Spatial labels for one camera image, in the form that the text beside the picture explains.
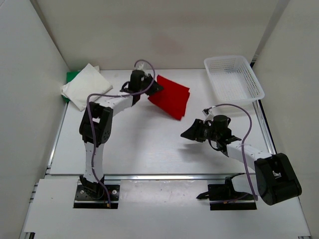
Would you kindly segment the red t shirt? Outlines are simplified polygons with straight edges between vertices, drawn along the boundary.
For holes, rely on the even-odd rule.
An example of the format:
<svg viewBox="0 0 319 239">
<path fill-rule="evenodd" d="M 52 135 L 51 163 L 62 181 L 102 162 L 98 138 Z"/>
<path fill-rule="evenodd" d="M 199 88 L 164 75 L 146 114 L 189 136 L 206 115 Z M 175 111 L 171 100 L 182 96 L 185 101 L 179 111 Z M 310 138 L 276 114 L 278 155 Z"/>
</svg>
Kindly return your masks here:
<svg viewBox="0 0 319 239">
<path fill-rule="evenodd" d="M 163 90 L 149 96 L 148 100 L 174 119 L 181 120 L 185 116 L 190 88 L 161 75 L 157 75 L 157 83 L 163 86 Z"/>
</svg>

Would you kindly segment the white plastic basket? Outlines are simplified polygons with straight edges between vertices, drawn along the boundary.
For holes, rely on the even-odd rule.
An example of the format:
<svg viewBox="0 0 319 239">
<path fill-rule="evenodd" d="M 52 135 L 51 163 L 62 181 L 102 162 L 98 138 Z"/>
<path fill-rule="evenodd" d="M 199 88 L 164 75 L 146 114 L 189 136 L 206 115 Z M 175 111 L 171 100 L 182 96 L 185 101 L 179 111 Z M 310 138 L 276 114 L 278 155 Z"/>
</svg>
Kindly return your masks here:
<svg viewBox="0 0 319 239">
<path fill-rule="evenodd" d="M 204 66 L 219 103 L 245 105 L 264 98 L 264 90 L 245 57 L 210 57 Z"/>
</svg>

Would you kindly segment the white t shirt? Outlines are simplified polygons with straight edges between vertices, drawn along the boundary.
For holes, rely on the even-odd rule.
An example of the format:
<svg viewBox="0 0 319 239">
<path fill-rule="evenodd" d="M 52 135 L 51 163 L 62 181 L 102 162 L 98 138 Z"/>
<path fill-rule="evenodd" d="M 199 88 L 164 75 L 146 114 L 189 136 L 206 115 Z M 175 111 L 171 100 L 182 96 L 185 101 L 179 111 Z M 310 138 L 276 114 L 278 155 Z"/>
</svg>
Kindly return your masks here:
<svg viewBox="0 0 319 239">
<path fill-rule="evenodd" d="M 79 111 L 83 111 L 90 94 L 104 94 L 112 88 L 112 84 L 88 63 L 72 81 L 63 85 L 60 91 L 61 95 L 68 98 Z"/>
</svg>

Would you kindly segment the green t shirt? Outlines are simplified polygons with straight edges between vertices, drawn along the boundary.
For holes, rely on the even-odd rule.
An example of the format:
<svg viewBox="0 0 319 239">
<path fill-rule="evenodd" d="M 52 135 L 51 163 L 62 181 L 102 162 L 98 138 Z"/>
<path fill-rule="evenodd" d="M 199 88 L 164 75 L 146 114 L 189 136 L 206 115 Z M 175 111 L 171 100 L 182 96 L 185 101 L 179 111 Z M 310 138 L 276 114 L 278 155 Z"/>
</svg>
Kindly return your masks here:
<svg viewBox="0 0 319 239">
<path fill-rule="evenodd" d="M 80 71 L 67 72 L 66 83 L 71 82 L 79 73 L 80 73 Z M 70 100 L 64 95 L 62 95 L 62 98 L 66 103 L 70 102 Z"/>
</svg>

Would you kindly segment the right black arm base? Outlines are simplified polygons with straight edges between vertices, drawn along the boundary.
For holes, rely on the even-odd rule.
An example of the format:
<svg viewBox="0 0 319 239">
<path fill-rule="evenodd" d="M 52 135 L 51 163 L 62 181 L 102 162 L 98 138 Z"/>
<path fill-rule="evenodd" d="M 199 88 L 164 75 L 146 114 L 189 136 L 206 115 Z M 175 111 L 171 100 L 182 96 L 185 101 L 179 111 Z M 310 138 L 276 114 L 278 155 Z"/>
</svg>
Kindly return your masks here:
<svg viewBox="0 0 319 239">
<path fill-rule="evenodd" d="M 239 179 L 244 173 L 227 176 L 223 184 L 208 184 L 208 191 L 200 193 L 198 200 L 209 200 L 211 211 L 250 211 L 257 210 L 253 195 L 234 189 L 232 180 Z"/>
</svg>

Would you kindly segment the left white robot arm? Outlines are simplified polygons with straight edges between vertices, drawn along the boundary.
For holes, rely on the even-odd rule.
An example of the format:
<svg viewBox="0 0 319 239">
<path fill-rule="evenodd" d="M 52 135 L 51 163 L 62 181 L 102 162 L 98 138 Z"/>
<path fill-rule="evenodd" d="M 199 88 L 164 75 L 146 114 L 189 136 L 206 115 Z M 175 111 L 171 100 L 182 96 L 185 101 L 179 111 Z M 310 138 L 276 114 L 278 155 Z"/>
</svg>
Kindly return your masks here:
<svg viewBox="0 0 319 239">
<path fill-rule="evenodd" d="M 86 185 L 87 193 L 93 199 L 103 197 L 105 188 L 103 173 L 103 150 L 109 140 L 113 117 L 127 108 L 134 106 L 141 95 L 152 96 L 163 90 L 156 81 L 155 70 L 149 74 L 144 65 L 136 66 L 116 95 L 90 94 L 80 123 L 79 133 L 85 145 L 86 167 L 80 181 Z"/>
</svg>

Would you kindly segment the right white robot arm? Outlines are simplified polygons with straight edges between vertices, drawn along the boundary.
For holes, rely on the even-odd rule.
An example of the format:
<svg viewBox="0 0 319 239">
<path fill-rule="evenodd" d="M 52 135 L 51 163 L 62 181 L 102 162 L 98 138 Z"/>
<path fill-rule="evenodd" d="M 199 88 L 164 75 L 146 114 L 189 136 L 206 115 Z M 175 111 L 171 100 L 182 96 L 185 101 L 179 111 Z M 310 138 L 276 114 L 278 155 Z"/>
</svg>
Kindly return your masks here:
<svg viewBox="0 0 319 239">
<path fill-rule="evenodd" d="M 260 197 L 267 205 L 274 205 L 302 194 L 300 182 L 285 154 L 271 154 L 247 145 L 246 135 L 239 138 L 232 133 L 230 117 L 213 115 L 212 108 L 203 112 L 206 118 L 195 119 L 180 136 L 200 143 L 207 141 L 213 150 L 242 162 L 255 199 Z"/>
</svg>

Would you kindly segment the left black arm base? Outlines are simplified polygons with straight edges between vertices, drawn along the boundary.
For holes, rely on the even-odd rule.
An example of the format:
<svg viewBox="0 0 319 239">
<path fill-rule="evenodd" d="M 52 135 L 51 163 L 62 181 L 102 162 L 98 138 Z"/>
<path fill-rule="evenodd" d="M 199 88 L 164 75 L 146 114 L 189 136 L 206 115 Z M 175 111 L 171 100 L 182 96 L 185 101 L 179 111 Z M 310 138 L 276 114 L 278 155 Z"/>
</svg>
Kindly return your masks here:
<svg viewBox="0 0 319 239">
<path fill-rule="evenodd" d="M 98 188 L 99 192 L 90 191 L 83 186 L 80 180 L 77 182 L 77 188 L 74 196 L 73 208 L 75 209 L 117 209 L 119 206 L 120 185 L 105 184 L 110 195 L 110 200 L 104 188 Z"/>
</svg>

